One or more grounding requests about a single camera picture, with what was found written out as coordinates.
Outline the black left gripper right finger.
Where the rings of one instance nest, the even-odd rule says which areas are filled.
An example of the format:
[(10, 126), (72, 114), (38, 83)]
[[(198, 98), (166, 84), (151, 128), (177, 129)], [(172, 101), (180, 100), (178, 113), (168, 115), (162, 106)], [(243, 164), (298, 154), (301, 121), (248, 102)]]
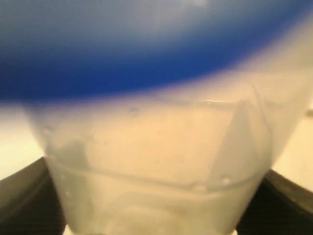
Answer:
[(236, 229), (239, 235), (311, 235), (313, 193), (271, 170)]

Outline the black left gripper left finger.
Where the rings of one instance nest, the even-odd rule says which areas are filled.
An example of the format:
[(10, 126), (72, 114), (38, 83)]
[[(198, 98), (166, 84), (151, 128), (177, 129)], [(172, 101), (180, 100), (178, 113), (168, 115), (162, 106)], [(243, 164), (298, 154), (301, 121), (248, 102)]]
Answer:
[(2, 235), (61, 235), (65, 225), (44, 158), (0, 181)]

